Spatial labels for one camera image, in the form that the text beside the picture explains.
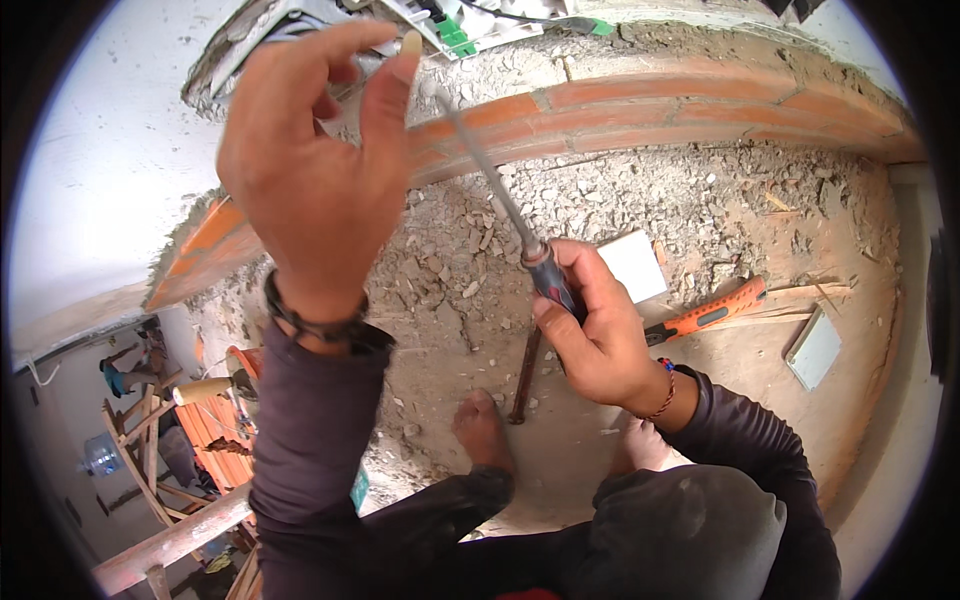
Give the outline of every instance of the bare foot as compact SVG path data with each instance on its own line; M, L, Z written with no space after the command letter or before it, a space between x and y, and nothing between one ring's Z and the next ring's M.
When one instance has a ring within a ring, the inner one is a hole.
M503 423L486 390L473 390L464 398L450 429L475 465L500 467L514 473L514 459L503 434Z
M621 475L642 468L663 470L663 463L669 456L670 446L663 441L654 424L629 416L613 455L610 475Z

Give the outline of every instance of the black bracelet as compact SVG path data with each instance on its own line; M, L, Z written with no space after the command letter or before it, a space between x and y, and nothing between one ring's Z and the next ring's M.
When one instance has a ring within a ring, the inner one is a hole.
M364 295L360 305L348 319L334 323L311 323L305 321L295 310L291 310L283 303L280 292L276 288L276 269L270 271L266 281L263 283L263 291L267 296L267 310L272 317L282 319L294 328L294 342L300 339L305 333L316 336L323 342L334 344L338 342L358 342L363 341L367 336L366 329L370 327L364 323L367 316L369 303L367 296Z

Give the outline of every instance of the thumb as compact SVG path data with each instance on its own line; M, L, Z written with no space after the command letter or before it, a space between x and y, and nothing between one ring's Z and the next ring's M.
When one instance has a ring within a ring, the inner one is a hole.
M543 296L534 297L534 317L568 369L582 369L600 352L580 328L577 318L556 302Z
M422 50L420 34L407 32L399 53L367 81L360 107L360 135L365 160L378 169L405 163L407 103Z

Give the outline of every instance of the dark pants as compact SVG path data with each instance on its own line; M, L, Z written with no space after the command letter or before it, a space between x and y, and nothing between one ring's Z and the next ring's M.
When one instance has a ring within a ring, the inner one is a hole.
M489 598L758 598L786 507L743 472L689 465L604 481L593 521L458 543L505 508L513 477L477 466L365 516L397 595Z

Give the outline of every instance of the dark long sleeve shirt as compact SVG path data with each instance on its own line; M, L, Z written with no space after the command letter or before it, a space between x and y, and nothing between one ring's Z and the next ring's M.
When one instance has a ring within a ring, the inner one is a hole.
M320 356L267 331L251 506L264 597L381 595L376 553L349 491L373 429L389 351ZM787 506L765 598L835 598L836 548L800 437L772 412L700 372L690 423L664 439L690 460L742 470Z

